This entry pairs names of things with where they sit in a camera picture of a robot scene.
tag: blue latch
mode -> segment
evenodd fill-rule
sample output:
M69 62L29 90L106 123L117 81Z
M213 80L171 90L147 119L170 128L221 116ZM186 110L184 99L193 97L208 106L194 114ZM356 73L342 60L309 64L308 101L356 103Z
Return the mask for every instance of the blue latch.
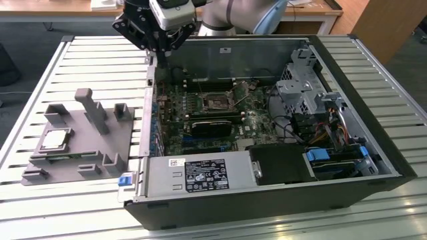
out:
M317 161L317 160L328 160L329 158L329 154L328 151L324 148L316 148L316 149L310 149L306 152L306 158L308 161Z
M362 157L366 157L369 155L366 148L364 146L361 146L358 149L362 154Z
M121 176L118 177L118 187L130 186L131 185L131 176Z

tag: white cable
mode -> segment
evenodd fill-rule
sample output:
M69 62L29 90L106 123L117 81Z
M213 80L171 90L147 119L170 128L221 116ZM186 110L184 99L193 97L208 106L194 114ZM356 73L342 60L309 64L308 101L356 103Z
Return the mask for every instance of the white cable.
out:
M31 91L9 91L9 92L0 92L0 94L31 94Z

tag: power supply label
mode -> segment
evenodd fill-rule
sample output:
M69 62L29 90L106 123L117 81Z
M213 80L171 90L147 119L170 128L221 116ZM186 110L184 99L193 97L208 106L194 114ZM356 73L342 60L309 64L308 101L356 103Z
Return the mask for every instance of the power supply label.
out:
M185 190L188 193L229 189L225 160L185 162Z

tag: motherboard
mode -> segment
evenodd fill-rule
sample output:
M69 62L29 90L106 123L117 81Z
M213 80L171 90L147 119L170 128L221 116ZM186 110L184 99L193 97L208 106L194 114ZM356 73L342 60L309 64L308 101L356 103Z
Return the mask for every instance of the motherboard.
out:
M266 111L270 86L202 79L157 87L163 155L242 151L280 138Z

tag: circuit board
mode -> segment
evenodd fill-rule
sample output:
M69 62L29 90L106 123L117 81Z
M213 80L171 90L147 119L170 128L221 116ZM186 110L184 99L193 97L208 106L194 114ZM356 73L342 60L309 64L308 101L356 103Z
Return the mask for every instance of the circuit board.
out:
M159 99L159 119L163 129L163 155L232 152L253 144L278 141L278 136L265 110L266 86L256 87L238 82L226 92L186 92L179 85L167 85ZM240 124L230 125L230 134L222 137L194 137L190 135L192 122L188 115L214 111L237 112Z

